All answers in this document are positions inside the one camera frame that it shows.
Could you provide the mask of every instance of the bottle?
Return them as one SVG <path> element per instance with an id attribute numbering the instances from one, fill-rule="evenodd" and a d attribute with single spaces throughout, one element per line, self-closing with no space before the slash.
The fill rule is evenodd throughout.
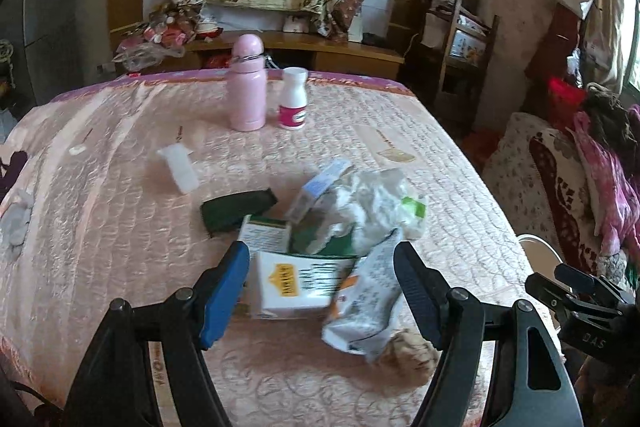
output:
<path id="1" fill-rule="evenodd" d="M 245 34 L 234 44 L 226 74 L 229 121 L 236 131 L 255 131 L 267 114 L 267 72 L 260 37 Z"/>
<path id="2" fill-rule="evenodd" d="M 284 68 L 284 86 L 280 93 L 278 123 L 283 129 L 300 129 L 306 118 L 305 82 L 309 72 L 305 68 Z"/>

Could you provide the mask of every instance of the yellow logo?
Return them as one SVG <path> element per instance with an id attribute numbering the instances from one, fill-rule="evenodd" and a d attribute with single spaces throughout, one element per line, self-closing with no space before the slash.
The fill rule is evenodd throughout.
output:
<path id="1" fill-rule="evenodd" d="M 269 282 L 276 286 L 282 297 L 300 295 L 296 282 L 296 270 L 292 264 L 276 263 L 275 270 L 269 276 Z"/>

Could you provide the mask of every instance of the white bottle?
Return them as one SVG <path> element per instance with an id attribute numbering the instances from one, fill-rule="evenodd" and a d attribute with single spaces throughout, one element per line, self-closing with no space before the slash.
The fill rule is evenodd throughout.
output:
<path id="1" fill-rule="evenodd" d="M 306 120 L 305 83 L 309 72 L 305 68 L 284 68 L 284 86 L 280 93 L 278 123 L 283 129 L 300 129 Z"/>

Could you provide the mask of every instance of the pink quilted tablecloth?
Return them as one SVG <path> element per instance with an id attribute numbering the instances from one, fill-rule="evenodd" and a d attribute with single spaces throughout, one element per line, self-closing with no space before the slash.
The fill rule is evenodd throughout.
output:
<path id="1" fill-rule="evenodd" d="M 3 158 L 28 152 L 16 186 L 34 194 L 35 206 L 22 255 L 0 264 L 0 346 L 43 394 L 64 402 L 111 299 L 161 301 L 217 263 L 235 235 L 209 237 L 203 201 L 271 187 L 280 200 L 272 215 L 279 216 L 336 156 L 362 169 L 400 167 L 427 195 L 428 230 L 414 247 L 451 285 L 509 305 L 526 295 L 530 267 L 502 211 L 404 87 L 312 73 L 303 130 L 270 121 L 239 133 L 226 124 L 221 79 L 221 71 L 185 71 L 67 93 L 32 110 L 2 146 Z M 270 107 L 279 84 L 270 82 Z M 155 152 L 180 129 L 201 180 L 186 196 Z M 86 149 L 70 153 L 79 144 Z M 404 154 L 384 154 L 389 147 Z M 415 330 L 406 304 L 400 318 Z M 323 344 L 319 328 L 315 321 L 231 322 L 205 359 L 234 424 L 408 425 L 426 388 L 407 387 L 398 375 Z M 487 350 L 481 359 L 470 420 L 481 412 L 491 356 Z"/>

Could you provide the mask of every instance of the metal screw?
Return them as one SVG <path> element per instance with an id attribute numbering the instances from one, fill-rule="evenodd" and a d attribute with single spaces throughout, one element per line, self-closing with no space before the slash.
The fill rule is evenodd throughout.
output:
<path id="1" fill-rule="evenodd" d="M 533 304 L 531 304 L 529 301 L 526 301 L 525 299 L 518 300 L 517 306 L 523 312 L 533 311 Z"/>
<path id="2" fill-rule="evenodd" d="M 109 309 L 113 310 L 115 312 L 117 311 L 121 311 L 124 309 L 124 299 L 121 299 L 120 297 L 113 299 L 113 301 L 110 302 L 109 304 Z"/>
<path id="3" fill-rule="evenodd" d="M 469 298 L 469 292 L 464 288 L 453 288 L 451 290 L 451 296 L 456 301 L 466 301 Z"/>
<path id="4" fill-rule="evenodd" d="M 175 298 L 178 299 L 178 301 L 188 301 L 191 297 L 193 297 L 193 290 L 191 288 L 180 288 L 175 293 Z"/>

